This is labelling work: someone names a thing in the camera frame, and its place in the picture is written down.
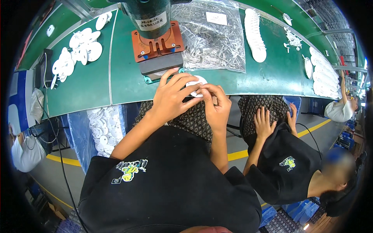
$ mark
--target factory floor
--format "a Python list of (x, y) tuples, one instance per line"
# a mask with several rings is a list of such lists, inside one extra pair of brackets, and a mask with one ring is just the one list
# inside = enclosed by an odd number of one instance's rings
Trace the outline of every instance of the factory floor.
[[(239, 96), (231, 97), (232, 108), (228, 124), (239, 125), (239, 119), (241, 117), (241, 113), (237, 105), (239, 98)], [(307, 109), (308, 98), (303, 97), (300, 112), (307, 112)], [(327, 151), (333, 145), (344, 126), (344, 123), (332, 122), (326, 118), (305, 114), (299, 114), (297, 123), (304, 124), (312, 131), (312, 135), (316, 139), (321, 152)], [(305, 130), (306, 128), (303, 126), (297, 125), (297, 132), (300, 134), (300, 138), (317, 150), (314, 140), (308, 131)], [(244, 157), (244, 151), (247, 150), (246, 143), (243, 139), (235, 137), (227, 132), (227, 145), (228, 153), (230, 154), (229, 158), (231, 160), (229, 161), (229, 167), (236, 166), (240, 171), (242, 171), (247, 160), (247, 157)], [(59, 156), (59, 152), (53, 152), (52, 155)], [(76, 154), (72, 149), (63, 150), (62, 156), (68, 159), (77, 159)], [(64, 164), (64, 168), (69, 187), (71, 189), (75, 204), (77, 205), (84, 181), (84, 172), (80, 166)], [(60, 162), (45, 158), (34, 168), (34, 170), (29, 172), (29, 174), (39, 183), (42, 189), (47, 192), (51, 200), (58, 203), (68, 214), (70, 213), (73, 204), (63, 177)], [(258, 198), (263, 209), (269, 206), (269, 204), (266, 204), (259, 196)]]

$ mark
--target metal rods in bag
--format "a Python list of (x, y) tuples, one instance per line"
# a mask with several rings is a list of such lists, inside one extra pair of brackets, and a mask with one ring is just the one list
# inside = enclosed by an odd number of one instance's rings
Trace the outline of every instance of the metal rods in bag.
[[(193, 0), (173, 5), (171, 11), (173, 20), (179, 22), (186, 71), (228, 69), (246, 72), (244, 35), (237, 3)], [(206, 12), (218, 14), (208, 20)]]

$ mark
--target white plastic bag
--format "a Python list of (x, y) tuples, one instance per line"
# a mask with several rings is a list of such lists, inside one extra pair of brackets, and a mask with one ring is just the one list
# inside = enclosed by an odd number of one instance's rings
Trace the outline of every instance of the white plastic bag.
[(40, 124), (43, 116), (44, 94), (38, 88), (34, 88), (31, 98), (30, 115)]

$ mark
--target black t-shirt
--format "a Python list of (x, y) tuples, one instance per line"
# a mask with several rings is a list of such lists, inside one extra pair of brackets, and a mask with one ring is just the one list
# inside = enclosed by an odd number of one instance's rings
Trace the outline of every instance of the black t-shirt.
[(310, 180), (320, 163), (319, 152), (281, 123), (266, 140), (258, 166), (251, 165), (246, 178), (265, 202), (291, 204), (307, 199)]
[(123, 161), (92, 158), (79, 202), (89, 232), (177, 233), (193, 226), (256, 232), (261, 207), (244, 175), (224, 175), (207, 142), (163, 126)]

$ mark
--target white shirt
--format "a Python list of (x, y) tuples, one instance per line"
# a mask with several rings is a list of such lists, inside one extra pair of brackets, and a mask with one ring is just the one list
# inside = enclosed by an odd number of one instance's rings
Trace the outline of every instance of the white shirt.
[(22, 145), (19, 144), (18, 138), (16, 138), (12, 146), (14, 166), (21, 172), (31, 171), (45, 156), (44, 148), (32, 135), (26, 137)]
[(335, 122), (346, 122), (354, 114), (351, 109), (351, 101), (347, 101), (346, 104), (339, 102), (331, 102), (325, 107), (324, 115)]

